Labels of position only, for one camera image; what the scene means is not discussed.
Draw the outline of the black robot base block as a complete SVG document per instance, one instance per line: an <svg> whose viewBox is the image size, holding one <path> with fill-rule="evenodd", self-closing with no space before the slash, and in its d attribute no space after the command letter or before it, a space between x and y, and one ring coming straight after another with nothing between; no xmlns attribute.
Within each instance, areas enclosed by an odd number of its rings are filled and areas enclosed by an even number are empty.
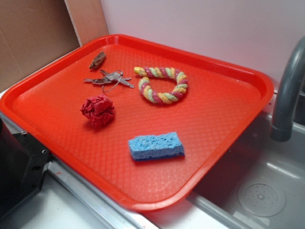
<svg viewBox="0 0 305 229"><path fill-rule="evenodd" d="M13 134L0 121L0 219L42 188L50 151L29 133Z"/></svg>

